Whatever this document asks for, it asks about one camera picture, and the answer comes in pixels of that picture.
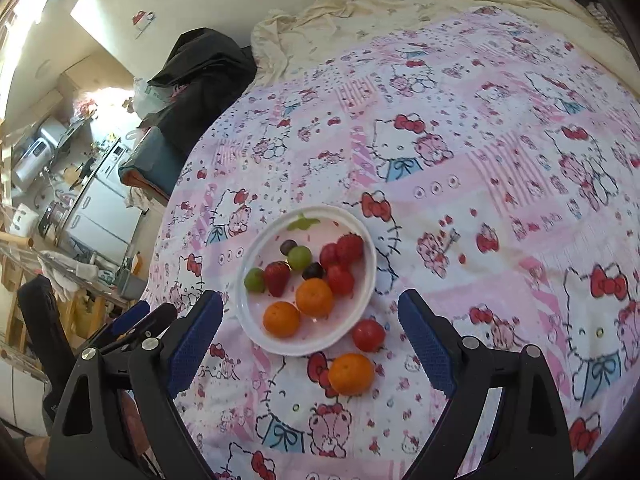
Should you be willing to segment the person's right hand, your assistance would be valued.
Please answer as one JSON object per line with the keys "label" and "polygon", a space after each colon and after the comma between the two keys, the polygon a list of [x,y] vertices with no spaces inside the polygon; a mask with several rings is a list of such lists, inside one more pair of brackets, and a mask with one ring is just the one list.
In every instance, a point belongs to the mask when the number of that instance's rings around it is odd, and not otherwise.
{"label": "person's right hand", "polygon": [[76,377],[61,398],[50,436],[22,443],[1,436],[1,457],[17,455],[13,479],[151,479],[138,457],[153,439],[143,423],[151,408],[139,408],[126,392],[91,377]]}

